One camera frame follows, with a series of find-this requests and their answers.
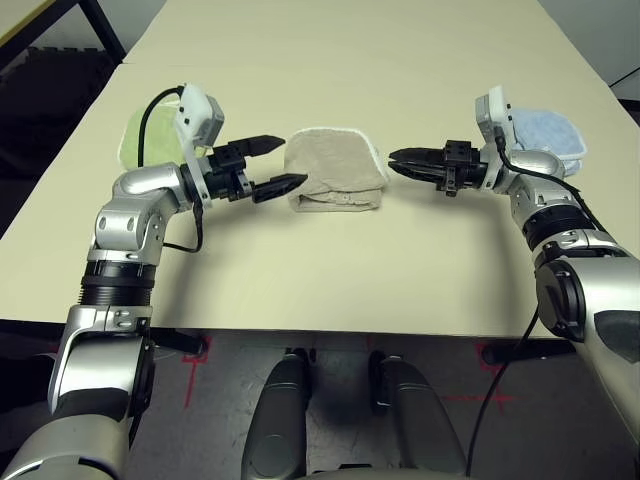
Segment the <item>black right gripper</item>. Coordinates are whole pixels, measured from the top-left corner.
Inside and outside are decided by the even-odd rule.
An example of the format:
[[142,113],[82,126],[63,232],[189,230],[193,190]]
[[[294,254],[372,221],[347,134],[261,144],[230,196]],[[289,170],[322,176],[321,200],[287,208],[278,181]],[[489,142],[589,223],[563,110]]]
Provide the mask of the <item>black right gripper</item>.
[[[388,166],[404,177],[436,184],[438,191],[455,197],[462,189],[479,189],[487,164],[470,141],[447,140],[443,149],[411,147],[389,154]],[[438,162],[439,167],[411,162]]]

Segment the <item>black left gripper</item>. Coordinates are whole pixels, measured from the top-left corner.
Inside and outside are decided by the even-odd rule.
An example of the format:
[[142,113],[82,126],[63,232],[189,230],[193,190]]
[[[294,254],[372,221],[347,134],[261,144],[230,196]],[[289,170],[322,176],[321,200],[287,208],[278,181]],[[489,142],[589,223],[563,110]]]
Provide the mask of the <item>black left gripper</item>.
[[300,187],[308,179],[306,174],[285,173],[260,184],[246,177],[247,156],[266,155],[285,143],[277,136],[259,135],[214,147],[207,156],[209,169],[203,175],[210,197],[229,202],[252,198],[254,203],[263,203]]

